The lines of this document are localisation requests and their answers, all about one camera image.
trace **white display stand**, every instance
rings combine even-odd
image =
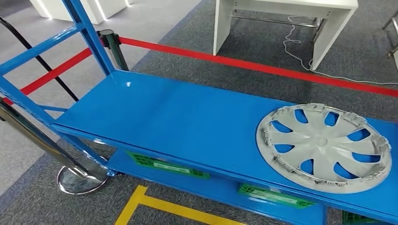
[[[325,23],[314,43],[315,70],[357,8],[357,0],[217,0],[213,54],[218,53],[230,33],[235,9],[323,18]]]
[[[61,0],[30,0],[40,16],[72,21]],[[100,24],[120,10],[133,3],[133,0],[81,0],[93,24]]]

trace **red barrier tape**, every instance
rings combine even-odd
[[[134,39],[125,38],[125,37],[120,37],[120,41],[123,44],[127,44],[127,45],[133,45],[133,46],[137,46],[137,47],[147,48],[147,49],[151,49],[151,50],[155,50],[155,51],[159,51],[159,52],[182,55],[182,56],[186,56],[186,57],[190,57],[190,58],[194,58],[194,59],[198,59],[198,60],[207,60],[207,61],[220,63],[220,64],[224,64],[224,65],[228,65],[228,66],[250,69],[250,70],[260,71],[260,72],[264,72],[264,73],[279,75],[279,76],[286,76],[286,77],[304,80],[304,81],[311,81],[311,82],[315,82],[315,83],[328,84],[328,85],[342,87],[342,88],[349,88],[349,89],[354,89],[354,90],[361,90],[361,91],[367,91],[367,92],[372,92],[372,93],[376,93],[376,94],[398,97],[398,90],[394,90],[394,89],[390,89],[390,88],[383,88],[383,87],[369,85],[369,84],[339,80],[339,79],[324,77],[324,76],[315,75],[315,74],[302,73],[302,72],[288,70],[288,69],[266,66],[266,65],[259,64],[259,63],[248,62],[248,61],[244,61],[244,60],[237,60],[237,59],[223,57],[223,56],[214,56],[212,54],[208,54],[208,53],[204,53],[204,52],[196,52],[196,51],[192,51],[192,50],[186,50],[186,49],[177,48],[177,47],[154,44],[154,43],[150,43],[150,42],[139,41],[139,40],[134,40]]]
[[[57,68],[51,70],[50,72],[48,72],[45,75],[43,75],[41,78],[35,80],[34,82],[30,83],[26,87],[22,88],[21,92],[23,94],[25,94],[25,95],[29,95],[30,93],[34,92],[35,90],[37,90],[41,86],[43,86],[46,83],[50,82],[52,79],[54,79],[54,78],[58,77],[59,75],[61,75],[63,72],[65,72],[68,69],[72,68],[77,63],[83,61],[85,58],[89,57],[91,54],[92,53],[91,53],[89,48],[84,49],[83,51],[81,51],[77,55],[73,56],[72,58],[70,58],[66,62],[64,62],[61,65],[59,65]],[[10,101],[8,98],[5,98],[4,101],[7,104],[9,104],[9,105],[13,104],[13,102]]]

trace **black stanchion post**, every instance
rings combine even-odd
[[[121,70],[128,71],[129,67],[120,49],[122,43],[119,40],[119,35],[115,34],[111,29],[97,31],[97,34],[104,46],[111,51],[110,55],[116,66]]]
[[[72,195],[87,194],[97,190],[107,181],[107,171],[100,165],[86,157],[81,157],[79,161],[75,160],[12,106],[5,103],[1,97],[0,120],[6,121],[10,126],[64,165],[57,177],[61,191]]]

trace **green plastic crate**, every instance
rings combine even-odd
[[[375,222],[379,222],[378,220],[372,219],[372,218],[368,218],[359,214],[355,214],[352,212],[347,212],[347,211],[343,211],[343,224],[344,225],[348,225],[348,224],[364,224],[364,223],[375,223]]]
[[[139,155],[137,153],[132,153],[129,151],[126,151],[126,152],[130,157],[132,157],[134,159],[134,161],[138,165],[148,166],[148,167],[152,167],[152,168],[156,168],[156,169],[167,170],[170,172],[191,175],[191,176],[205,178],[205,179],[210,178],[210,174],[206,173],[206,172],[202,172],[202,171],[187,168],[184,166],[164,162],[164,161],[161,161],[161,160],[158,160],[155,158]]]
[[[271,190],[266,190],[249,184],[242,184],[239,188],[239,193],[255,198],[265,199],[268,201],[288,205],[298,209],[303,209],[315,203],[297,198],[290,195],[285,195]]]

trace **chrome stanchion base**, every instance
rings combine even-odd
[[[62,192],[70,195],[89,194],[98,190],[108,180],[107,171],[97,163],[86,157],[80,157],[77,161],[91,174],[95,174],[95,177],[80,177],[66,166],[63,166],[57,176],[57,184]]]

